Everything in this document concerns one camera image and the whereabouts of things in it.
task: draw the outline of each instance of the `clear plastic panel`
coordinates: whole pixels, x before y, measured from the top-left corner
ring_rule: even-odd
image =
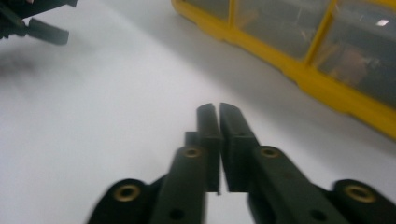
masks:
[[[396,107],[396,13],[345,1],[315,60],[318,70]]]
[[[229,0],[185,0],[209,14],[223,20],[228,20]]]
[[[236,26],[290,56],[308,52],[330,0],[239,0]]]

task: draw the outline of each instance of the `white floor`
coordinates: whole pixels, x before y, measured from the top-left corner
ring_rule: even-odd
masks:
[[[36,18],[70,38],[0,41],[0,223],[84,223],[114,182],[166,173],[196,107],[220,102],[319,186],[354,178],[396,202],[394,141],[204,34],[170,1],[81,0]],[[253,222],[246,195],[225,188],[209,195],[206,219]]]

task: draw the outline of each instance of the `plastic container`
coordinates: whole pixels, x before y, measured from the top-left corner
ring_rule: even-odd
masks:
[[[172,0],[217,39],[396,139],[396,1]]]

